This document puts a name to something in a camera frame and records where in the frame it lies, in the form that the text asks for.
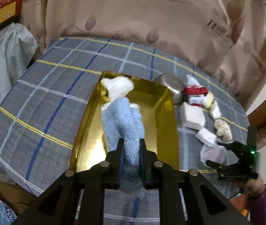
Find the white fluffy cotton piece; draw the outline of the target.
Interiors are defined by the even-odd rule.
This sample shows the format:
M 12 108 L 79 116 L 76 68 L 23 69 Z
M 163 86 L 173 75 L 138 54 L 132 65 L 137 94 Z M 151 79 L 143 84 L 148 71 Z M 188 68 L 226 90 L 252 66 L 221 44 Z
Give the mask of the white fluffy cotton piece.
M 222 116 L 222 113 L 219 108 L 219 104 L 217 100 L 214 100 L 209 108 L 209 114 L 213 120 L 220 119 Z

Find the white fluffy plush cloth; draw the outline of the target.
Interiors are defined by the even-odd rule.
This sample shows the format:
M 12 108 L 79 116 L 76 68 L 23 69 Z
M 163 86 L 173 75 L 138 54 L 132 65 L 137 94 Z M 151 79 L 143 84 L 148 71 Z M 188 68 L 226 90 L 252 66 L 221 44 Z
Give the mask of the white fluffy plush cloth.
M 134 108 L 140 110 L 138 104 L 130 103 L 126 97 L 134 89 L 134 83 L 128 77 L 103 78 L 100 83 L 104 88 L 101 96 L 105 101 L 100 108 L 101 113 L 110 108 Z

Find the stainless steel bowl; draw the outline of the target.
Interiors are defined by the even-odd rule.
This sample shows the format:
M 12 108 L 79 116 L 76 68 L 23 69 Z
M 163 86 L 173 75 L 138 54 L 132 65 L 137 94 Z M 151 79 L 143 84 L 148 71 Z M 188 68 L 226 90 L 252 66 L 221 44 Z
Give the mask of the stainless steel bowl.
M 174 106 L 180 106 L 186 101 L 186 96 L 183 94 L 183 89 L 186 85 L 178 77 L 169 73 L 163 73 L 154 78 L 152 82 L 161 84 L 171 91 Z

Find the gold metal tray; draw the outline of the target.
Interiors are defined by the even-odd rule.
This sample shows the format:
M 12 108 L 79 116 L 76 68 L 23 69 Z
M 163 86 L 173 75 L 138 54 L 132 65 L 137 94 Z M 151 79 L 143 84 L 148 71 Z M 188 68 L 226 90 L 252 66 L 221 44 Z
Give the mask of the gold metal tray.
M 140 107 L 146 148 L 178 170 L 177 121 L 170 90 L 149 80 L 134 76 L 129 79 L 134 89 L 127 98 Z M 107 143 L 100 116 L 100 108 L 105 103 L 103 91 L 102 84 L 97 82 L 78 127 L 69 164 L 75 172 L 86 171 L 106 158 Z

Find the cream fuzzy soft toy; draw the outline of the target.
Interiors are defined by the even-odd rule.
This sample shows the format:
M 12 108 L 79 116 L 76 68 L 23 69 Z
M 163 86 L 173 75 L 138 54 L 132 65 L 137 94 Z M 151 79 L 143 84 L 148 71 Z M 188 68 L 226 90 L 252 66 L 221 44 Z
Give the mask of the cream fuzzy soft toy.
M 216 135 L 221 137 L 223 141 L 229 142 L 233 139 L 230 126 L 226 121 L 217 119 L 214 121 L 214 127 L 216 129 Z

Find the translucent plastic cover sheet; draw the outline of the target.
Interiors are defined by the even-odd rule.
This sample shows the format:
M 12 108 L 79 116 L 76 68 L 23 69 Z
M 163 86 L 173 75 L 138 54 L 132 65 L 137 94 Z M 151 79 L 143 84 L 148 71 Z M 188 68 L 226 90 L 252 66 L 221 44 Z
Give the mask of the translucent plastic cover sheet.
M 11 23 L 0 30 L 0 103 L 26 71 L 37 48 L 36 39 L 24 25 Z

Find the printed white tissue pack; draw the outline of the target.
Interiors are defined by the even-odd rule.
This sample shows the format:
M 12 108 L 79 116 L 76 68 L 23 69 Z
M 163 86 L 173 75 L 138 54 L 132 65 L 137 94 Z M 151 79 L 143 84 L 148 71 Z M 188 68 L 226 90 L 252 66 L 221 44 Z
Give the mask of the printed white tissue pack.
M 212 147 L 203 145 L 200 151 L 200 161 L 206 167 L 206 161 L 213 161 L 219 164 L 226 162 L 227 150 L 224 146 L 214 145 Z

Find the grey plaid bed sheet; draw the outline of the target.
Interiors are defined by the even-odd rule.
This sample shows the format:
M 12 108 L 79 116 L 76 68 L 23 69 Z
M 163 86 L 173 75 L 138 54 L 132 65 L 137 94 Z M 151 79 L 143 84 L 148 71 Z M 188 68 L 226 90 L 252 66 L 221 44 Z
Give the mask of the grey plaid bed sheet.
M 194 76 L 210 90 L 233 138 L 247 139 L 243 107 L 220 82 L 193 64 L 155 48 L 97 38 L 59 38 L 21 77 L 0 105 L 0 171 L 40 195 L 69 166 L 77 129 L 104 71 L 152 80 Z

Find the red white printed cloth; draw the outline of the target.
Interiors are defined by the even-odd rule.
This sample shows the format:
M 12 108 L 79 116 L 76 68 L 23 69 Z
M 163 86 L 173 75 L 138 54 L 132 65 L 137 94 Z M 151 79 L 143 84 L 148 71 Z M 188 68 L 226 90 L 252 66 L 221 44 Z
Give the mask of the red white printed cloth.
M 207 88 L 203 87 L 192 75 L 186 75 L 187 85 L 182 93 L 187 96 L 187 102 L 193 106 L 204 106 L 204 99 L 208 95 Z

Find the pale yellow soft pouch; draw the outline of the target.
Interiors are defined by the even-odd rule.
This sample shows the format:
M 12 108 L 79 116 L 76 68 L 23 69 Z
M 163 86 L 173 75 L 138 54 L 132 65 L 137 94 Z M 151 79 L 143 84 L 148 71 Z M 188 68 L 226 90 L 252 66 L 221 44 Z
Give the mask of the pale yellow soft pouch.
M 213 95 L 212 92 L 209 91 L 209 92 L 208 92 L 207 94 L 205 94 L 204 97 L 203 97 L 203 102 L 202 102 L 203 107 L 204 107 L 205 109 L 209 109 L 210 106 L 211 106 L 211 104 L 213 103 L 213 101 L 214 101 L 214 95 Z

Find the white foam block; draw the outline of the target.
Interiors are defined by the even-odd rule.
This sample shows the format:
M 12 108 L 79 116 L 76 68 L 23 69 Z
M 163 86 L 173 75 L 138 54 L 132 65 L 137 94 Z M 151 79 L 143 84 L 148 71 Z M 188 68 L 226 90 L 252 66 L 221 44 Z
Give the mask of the white foam block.
M 192 106 L 187 102 L 180 106 L 180 118 L 184 127 L 198 131 L 204 128 L 206 123 L 203 109 L 198 106 Z

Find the light blue fuzzy towel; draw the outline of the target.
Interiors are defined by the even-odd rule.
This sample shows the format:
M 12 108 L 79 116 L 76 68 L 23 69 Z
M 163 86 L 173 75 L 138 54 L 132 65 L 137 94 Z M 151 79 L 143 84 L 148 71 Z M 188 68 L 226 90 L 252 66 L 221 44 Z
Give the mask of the light blue fuzzy towel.
M 124 167 L 120 190 L 133 197 L 144 197 L 145 189 L 139 174 L 139 140 L 145 137 L 145 130 L 139 106 L 131 104 L 126 97 L 106 103 L 101 107 L 101 122 L 108 151 L 116 150 L 119 139 L 124 139 Z

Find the beige leaf pattern curtain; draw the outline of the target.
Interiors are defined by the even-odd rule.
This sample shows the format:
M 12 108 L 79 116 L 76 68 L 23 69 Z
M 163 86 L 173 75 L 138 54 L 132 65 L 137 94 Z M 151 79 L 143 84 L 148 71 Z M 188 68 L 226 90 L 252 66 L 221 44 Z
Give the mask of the beige leaf pattern curtain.
M 246 109 L 266 83 L 265 0 L 21 1 L 41 48 L 81 35 L 155 47 L 208 72 Z

